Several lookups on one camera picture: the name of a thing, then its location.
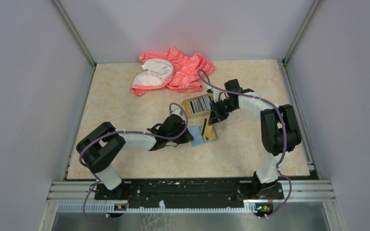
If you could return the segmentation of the pink patterned cloth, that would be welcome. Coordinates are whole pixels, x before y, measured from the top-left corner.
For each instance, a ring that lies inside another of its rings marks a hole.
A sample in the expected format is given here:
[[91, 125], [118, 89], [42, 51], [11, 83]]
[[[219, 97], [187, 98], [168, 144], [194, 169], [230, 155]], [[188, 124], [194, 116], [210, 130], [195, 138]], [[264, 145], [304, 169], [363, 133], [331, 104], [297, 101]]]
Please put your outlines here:
[[186, 56], [176, 47], [170, 47], [166, 53], [143, 52], [138, 58], [143, 72], [132, 82], [131, 91], [136, 96], [161, 88], [176, 93], [201, 92], [198, 70], [210, 74], [216, 69], [213, 62], [200, 53]]

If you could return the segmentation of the gold credit card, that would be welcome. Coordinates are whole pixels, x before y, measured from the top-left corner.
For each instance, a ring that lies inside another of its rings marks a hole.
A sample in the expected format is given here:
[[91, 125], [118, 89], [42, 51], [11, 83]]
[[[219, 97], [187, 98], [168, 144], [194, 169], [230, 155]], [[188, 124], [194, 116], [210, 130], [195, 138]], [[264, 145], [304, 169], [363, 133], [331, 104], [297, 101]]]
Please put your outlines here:
[[208, 136], [204, 136], [206, 142], [216, 141], [219, 139], [219, 135], [216, 129], [212, 129], [212, 132]]
[[209, 139], [209, 140], [212, 139], [214, 135], [213, 125], [210, 125], [208, 119], [206, 118], [204, 119], [204, 122], [201, 128], [201, 135], [203, 136], [203, 138]]

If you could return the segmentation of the aluminium frame rail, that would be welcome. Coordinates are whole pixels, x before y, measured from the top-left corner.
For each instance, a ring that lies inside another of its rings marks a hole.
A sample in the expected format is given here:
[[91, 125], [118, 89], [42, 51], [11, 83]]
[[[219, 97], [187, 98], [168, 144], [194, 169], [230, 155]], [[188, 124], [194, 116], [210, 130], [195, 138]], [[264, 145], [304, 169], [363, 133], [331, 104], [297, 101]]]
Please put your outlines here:
[[258, 196], [244, 178], [129, 179], [109, 191], [92, 181], [54, 182], [49, 202], [59, 210], [86, 213], [264, 213], [280, 204], [333, 202], [328, 180], [279, 181]]

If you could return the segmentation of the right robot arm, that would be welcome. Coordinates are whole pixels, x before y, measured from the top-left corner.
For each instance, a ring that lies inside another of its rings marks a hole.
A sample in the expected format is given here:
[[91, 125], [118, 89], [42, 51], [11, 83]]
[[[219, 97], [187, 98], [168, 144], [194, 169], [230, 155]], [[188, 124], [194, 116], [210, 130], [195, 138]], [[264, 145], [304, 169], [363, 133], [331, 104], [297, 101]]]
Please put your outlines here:
[[252, 89], [243, 89], [237, 79], [225, 83], [220, 89], [208, 86], [212, 94], [209, 124], [224, 121], [237, 109], [251, 113], [261, 124], [261, 139], [266, 153], [253, 177], [252, 193], [265, 198], [271, 192], [271, 184], [278, 179], [278, 169], [284, 157], [302, 141], [294, 108], [290, 104], [277, 106], [260, 97]]

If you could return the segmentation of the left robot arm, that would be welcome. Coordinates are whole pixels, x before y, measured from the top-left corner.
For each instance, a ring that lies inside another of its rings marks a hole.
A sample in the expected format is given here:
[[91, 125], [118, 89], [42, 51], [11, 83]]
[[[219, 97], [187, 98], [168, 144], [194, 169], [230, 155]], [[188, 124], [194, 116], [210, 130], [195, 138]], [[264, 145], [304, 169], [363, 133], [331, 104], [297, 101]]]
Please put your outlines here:
[[120, 151], [156, 151], [167, 146], [189, 143], [194, 137], [187, 128], [187, 121], [180, 115], [171, 114], [163, 123], [146, 131], [117, 129], [111, 122], [104, 122], [83, 138], [76, 146], [79, 161], [106, 187], [106, 193], [113, 199], [120, 199], [125, 193], [121, 176], [112, 166]]

